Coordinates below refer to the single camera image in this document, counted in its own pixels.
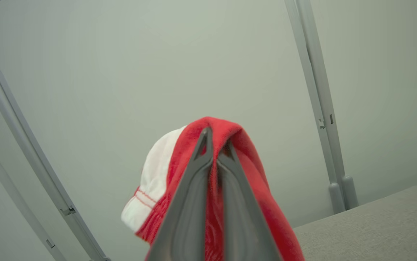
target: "red cloth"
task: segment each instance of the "red cloth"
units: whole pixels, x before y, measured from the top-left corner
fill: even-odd
[[[222,147],[230,139],[283,259],[304,261],[294,231],[271,195],[263,165],[249,136],[240,125],[213,117],[204,117],[192,122],[180,134],[168,168],[167,190],[136,235],[152,245],[200,133],[208,126],[213,131],[214,162]],[[217,168],[214,164],[207,192],[205,261],[223,260],[223,198],[221,189],[218,189],[216,172]]]

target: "towel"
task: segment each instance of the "towel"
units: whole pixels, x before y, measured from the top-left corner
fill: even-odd
[[[140,186],[122,211],[122,221],[152,246],[205,127],[211,127],[213,132],[214,162],[228,139],[231,140],[283,259],[304,261],[294,231],[271,195],[263,165],[249,136],[240,125],[213,117],[169,132],[154,144],[144,162]],[[223,198],[216,172],[214,164],[207,192],[205,261],[223,260]]]

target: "gray floor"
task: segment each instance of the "gray floor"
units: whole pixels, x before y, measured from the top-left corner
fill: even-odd
[[[417,261],[417,185],[294,231],[307,261]]]

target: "red stitching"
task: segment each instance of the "red stitching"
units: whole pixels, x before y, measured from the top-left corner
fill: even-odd
[[[137,198],[137,200],[139,200],[142,204],[144,204],[145,206],[148,206],[150,209],[152,209],[151,206],[149,206],[147,203],[145,203],[144,201],[142,201],[142,199],[140,199],[137,195],[134,196],[135,198]]]
[[[155,201],[153,198],[151,198],[149,195],[147,195],[144,191],[142,191],[140,188],[137,190],[141,193],[144,194],[145,197],[147,197],[148,199],[152,200],[153,203],[157,203],[157,201]]]

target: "white fabric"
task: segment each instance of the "white fabric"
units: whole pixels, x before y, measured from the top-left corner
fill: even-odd
[[[141,185],[128,201],[121,215],[122,221],[134,233],[146,221],[152,208],[167,190],[167,174],[176,141],[185,126],[161,137],[147,154],[141,175]]]

